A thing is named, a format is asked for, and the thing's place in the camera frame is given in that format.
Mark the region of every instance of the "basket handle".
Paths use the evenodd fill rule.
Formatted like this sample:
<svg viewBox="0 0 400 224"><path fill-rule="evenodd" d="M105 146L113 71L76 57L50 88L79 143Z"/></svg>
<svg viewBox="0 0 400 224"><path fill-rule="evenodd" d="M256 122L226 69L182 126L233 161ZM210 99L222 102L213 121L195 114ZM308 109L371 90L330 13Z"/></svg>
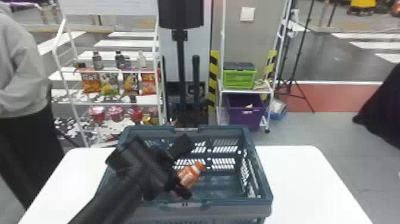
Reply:
<svg viewBox="0 0 400 224"><path fill-rule="evenodd" d="M218 125L199 125L199 128L197 128L197 132L201 133L207 129L211 129L211 130L221 130L223 131L224 129L228 129L228 130L232 130L232 129L240 129L240 130L244 130L247 129L247 126L245 125L229 125L229 126L218 126Z"/></svg>
<svg viewBox="0 0 400 224"><path fill-rule="evenodd" d="M199 208L200 211L209 209L213 205L211 200L203 200L201 203L157 203L157 206L162 211L173 211L177 209L192 209Z"/></svg>

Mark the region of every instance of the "black speaker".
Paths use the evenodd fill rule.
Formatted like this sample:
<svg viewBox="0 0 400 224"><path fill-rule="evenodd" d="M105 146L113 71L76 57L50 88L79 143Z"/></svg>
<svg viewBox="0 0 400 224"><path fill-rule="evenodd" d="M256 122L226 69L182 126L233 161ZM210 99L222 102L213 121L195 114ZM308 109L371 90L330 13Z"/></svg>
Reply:
<svg viewBox="0 0 400 224"><path fill-rule="evenodd" d="M204 0L158 0L160 27L176 30L204 25Z"/></svg>

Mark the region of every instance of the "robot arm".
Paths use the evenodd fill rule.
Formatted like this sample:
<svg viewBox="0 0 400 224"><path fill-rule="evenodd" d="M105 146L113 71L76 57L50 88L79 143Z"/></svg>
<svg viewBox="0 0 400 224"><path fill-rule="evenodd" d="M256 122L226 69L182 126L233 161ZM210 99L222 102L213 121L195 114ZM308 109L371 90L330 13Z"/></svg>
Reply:
<svg viewBox="0 0 400 224"><path fill-rule="evenodd" d="M186 134L169 150L148 148L138 136L127 139L107 158L117 177L99 191L69 224L118 224L127 219L142 198L153 200L163 191L175 191L184 199L192 194L172 169L174 162L195 148Z"/></svg>

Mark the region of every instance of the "person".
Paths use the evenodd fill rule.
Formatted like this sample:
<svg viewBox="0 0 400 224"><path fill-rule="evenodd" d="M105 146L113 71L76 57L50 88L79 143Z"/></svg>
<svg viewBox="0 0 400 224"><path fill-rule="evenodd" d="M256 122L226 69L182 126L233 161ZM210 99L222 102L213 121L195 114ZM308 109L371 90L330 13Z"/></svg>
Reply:
<svg viewBox="0 0 400 224"><path fill-rule="evenodd" d="M27 209L64 156L33 36L0 1L0 174Z"/></svg>

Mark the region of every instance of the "chip bag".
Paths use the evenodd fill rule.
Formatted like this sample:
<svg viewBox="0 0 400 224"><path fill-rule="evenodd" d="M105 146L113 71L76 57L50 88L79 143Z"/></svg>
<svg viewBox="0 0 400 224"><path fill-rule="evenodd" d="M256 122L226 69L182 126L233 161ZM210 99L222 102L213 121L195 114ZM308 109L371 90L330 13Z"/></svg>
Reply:
<svg viewBox="0 0 400 224"><path fill-rule="evenodd" d="M118 73L100 73L101 79L101 95L118 95L120 94L118 85Z"/></svg>
<svg viewBox="0 0 400 224"><path fill-rule="evenodd" d="M85 73L84 71L94 71L94 68L80 68L82 78L82 89L84 94L100 92L101 81L98 73Z"/></svg>
<svg viewBox="0 0 400 224"><path fill-rule="evenodd" d="M136 96L139 94L139 81L137 73L124 73L124 95Z"/></svg>
<svg viewBox="0 0 400 224"><path fill-rule="evenodd" d="M157 70L158 73L158 84L160 84L160 69ZM142 73L142 83L141 83L141 95L152 95L156 94L155 79L153 73Z"/></svg>

